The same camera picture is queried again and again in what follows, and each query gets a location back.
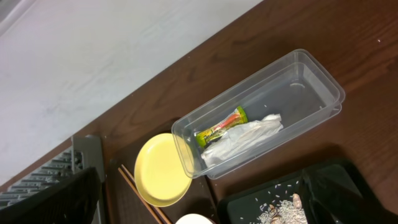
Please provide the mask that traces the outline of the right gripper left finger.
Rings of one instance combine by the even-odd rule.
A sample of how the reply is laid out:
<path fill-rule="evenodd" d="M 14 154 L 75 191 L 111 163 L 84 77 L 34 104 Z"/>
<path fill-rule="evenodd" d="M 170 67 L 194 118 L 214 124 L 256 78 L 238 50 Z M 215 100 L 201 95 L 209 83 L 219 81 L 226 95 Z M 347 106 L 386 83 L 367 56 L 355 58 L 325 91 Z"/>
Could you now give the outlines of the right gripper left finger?
<path fill-rule="evenodd" d="M 1 224 L 91 223 L 101 195 L 94 167 L 1 210 Z"/>

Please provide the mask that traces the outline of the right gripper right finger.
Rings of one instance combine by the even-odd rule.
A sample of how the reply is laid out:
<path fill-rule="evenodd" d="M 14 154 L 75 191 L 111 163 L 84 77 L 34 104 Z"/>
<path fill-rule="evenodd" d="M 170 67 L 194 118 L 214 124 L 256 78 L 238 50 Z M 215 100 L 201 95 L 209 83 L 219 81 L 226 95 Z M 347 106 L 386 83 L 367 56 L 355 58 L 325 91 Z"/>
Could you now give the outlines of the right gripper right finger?
<path fill-rule="evenodd" d="M 355 190 L 317 170 L 300 171 L 298 194 L 309 223 L 397 223 L 356 168 L 348 175 Z"/>

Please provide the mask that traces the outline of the rice and food scraps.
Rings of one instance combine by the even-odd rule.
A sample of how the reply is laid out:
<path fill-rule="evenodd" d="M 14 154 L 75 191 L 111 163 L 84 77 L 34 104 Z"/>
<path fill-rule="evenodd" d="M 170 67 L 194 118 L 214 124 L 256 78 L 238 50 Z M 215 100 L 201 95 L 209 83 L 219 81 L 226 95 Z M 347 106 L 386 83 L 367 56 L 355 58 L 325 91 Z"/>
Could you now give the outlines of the rice and food scraps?
<path fill-rule="evenodd" d="M 303 204 L 297 193 L 298 186 L 299 182 L 296 181 L 293 184 L 275 184 L 273 190 L 281 190 L 280 193 L 267 190 L 272 200 L 260 206 L 261 214 L 255 223 L 307 224 Z"/>

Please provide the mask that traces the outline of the yellow plastic plate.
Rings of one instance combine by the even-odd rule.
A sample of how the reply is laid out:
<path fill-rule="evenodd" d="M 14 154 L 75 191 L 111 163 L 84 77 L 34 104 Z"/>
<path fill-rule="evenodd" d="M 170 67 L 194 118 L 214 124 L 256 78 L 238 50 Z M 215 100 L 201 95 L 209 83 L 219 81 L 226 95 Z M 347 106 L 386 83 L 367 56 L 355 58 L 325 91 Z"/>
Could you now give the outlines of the yellow plastic plate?
<path fill-rule="evenodd" d="M 137 191 L 149 204 L 168 207 L 188 191 L 192 178 L 184 171 L 170 133 L 150 138 L 139 151 L 134 165 Z"/>

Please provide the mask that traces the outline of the white napkin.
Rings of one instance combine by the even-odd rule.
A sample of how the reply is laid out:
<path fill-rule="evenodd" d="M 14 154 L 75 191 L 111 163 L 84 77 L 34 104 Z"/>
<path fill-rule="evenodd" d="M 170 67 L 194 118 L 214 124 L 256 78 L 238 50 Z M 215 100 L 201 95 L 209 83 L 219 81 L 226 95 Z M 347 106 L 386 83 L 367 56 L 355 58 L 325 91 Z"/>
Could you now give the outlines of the white napkin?
<path fill-rule="evenodd" d="M 283 129 L 281 121 L 280 114 L 270 114 L 262 120 L 237 125 L 208 146 L 201 158 L 207 167 L 216 166 L 277 134 Z"/>

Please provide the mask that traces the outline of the white bowl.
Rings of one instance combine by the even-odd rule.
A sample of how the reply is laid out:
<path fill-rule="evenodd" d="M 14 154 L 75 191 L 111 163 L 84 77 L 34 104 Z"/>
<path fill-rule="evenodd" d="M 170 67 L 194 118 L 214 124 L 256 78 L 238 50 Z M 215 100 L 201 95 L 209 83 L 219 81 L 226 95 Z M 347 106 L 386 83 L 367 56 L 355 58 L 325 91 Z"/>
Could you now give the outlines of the white bowl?
<path fill-rule="evenodd" d="M 179 218 L 175 224 L 215 224 L 215 222 L 203 215 L 190 213 Z"/>

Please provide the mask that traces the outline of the green yellow snack wrapper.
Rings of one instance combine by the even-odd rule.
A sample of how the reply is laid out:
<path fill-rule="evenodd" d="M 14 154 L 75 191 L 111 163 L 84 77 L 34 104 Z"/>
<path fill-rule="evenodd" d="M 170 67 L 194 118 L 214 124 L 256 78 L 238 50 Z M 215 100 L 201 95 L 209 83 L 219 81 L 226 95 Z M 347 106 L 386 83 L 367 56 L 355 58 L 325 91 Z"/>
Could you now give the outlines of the green yellow snack wrapper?
<path fill-rule="evenodd" d="M 248 118 L 243 110 L 243 107 L 238 106 L 224 120 L 202 132 L 196 133 L 195 139 L 200 147 L 206 147 L 209 143 L 221 138 L 222 135 L 227 132 L 227 130 L 247 122 Z"/>

